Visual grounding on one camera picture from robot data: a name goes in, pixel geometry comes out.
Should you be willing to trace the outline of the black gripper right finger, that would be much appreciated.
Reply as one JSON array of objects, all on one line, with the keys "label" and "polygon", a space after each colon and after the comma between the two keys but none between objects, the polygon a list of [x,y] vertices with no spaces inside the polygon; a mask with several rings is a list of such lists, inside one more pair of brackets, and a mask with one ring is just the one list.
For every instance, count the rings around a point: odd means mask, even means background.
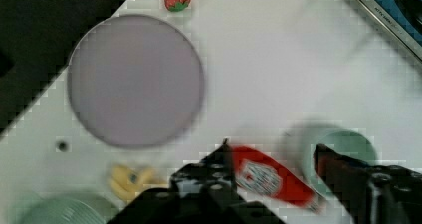
[{"label": "black gripper right finger", "polygon": [[422,179],[399,165],[370,165],[319,144],[313,154],[318,177],[354,224],[422,224]]}]

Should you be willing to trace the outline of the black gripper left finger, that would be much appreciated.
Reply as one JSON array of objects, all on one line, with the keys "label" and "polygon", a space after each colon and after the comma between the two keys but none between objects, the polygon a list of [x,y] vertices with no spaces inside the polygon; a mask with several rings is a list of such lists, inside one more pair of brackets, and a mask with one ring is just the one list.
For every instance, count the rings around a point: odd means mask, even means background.
[{"label": "black gripper left finger", "polygon": [[286,224],[259,201],[237,193],[228,140],[184,165],[167,188],[143,191],[107,224]]}]

